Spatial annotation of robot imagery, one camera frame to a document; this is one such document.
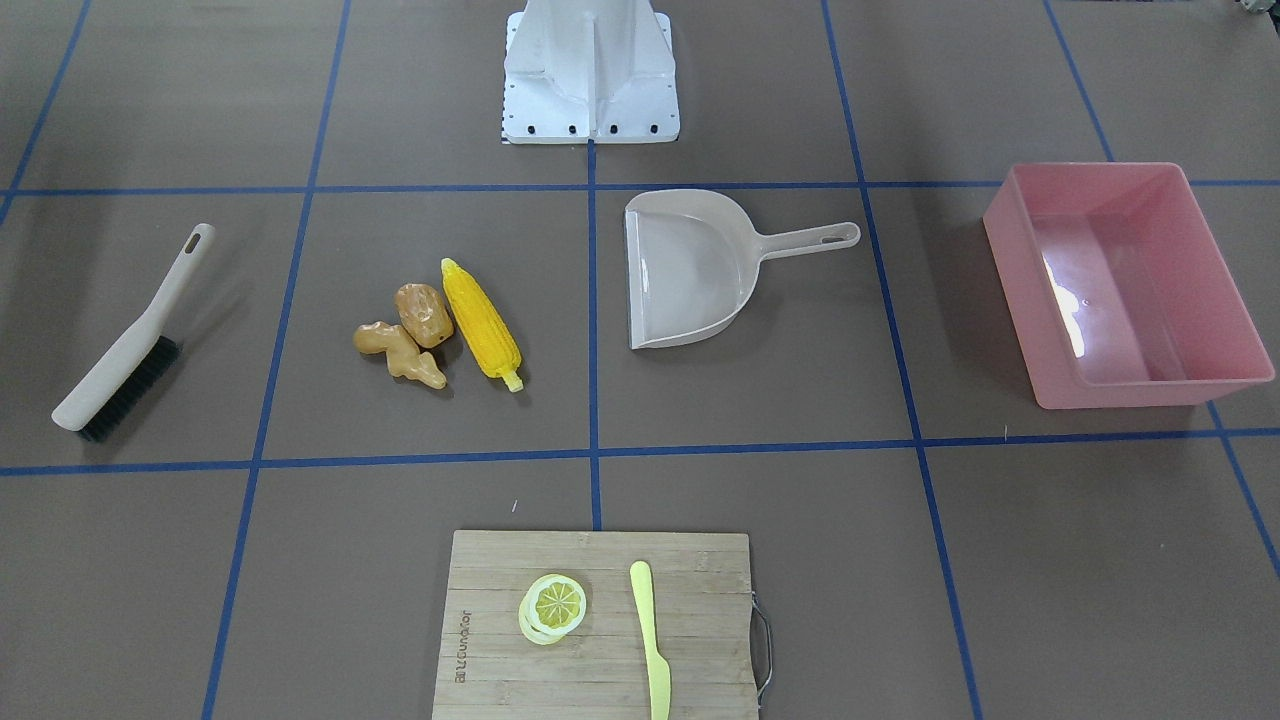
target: dustpan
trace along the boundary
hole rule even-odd
[[[861,238],[854,223],[760,234],[737,202],[707,190],[637,195],[626,228],[632,350],[707,340],[746,305],[764,260]]]

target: dustpan handle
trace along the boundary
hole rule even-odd
[[[762,259],[806,255],[823,250],[852,247],[863,237],[863,231],[854,223],[836,223],[820,228],[767,234],[760,238]]]

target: potato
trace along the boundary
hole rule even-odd
[[[401,324],[422,347],[435,347],[453,334],[453,320],[440,292],[429,284],[410,283],[396,291]]]

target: brush handle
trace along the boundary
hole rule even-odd
[[[165,320],[182,297],[182,291],[191,282],[191,275],[200,261],[209,254],[214,237],[214,227],[210,224],[201,223],[192,228],[151,304],[54,409],[54,423],[68,430],[79,430],[124,384],[160,340]]]

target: cutting board handle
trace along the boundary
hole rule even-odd
[[[760,618],[760,625],[764,628],[764,660],[769,664],[764,673],[764,679],[760,679],[759,673],[755,673],[755,662],[751,662],[751,671],[755,674],[755,706],[756,708],[764,707],[764,691],[773,682],[773,625],[769,624],[769,616],[764,614],[764,609],[760,607],[760,596],[751,591],[751,615]]]

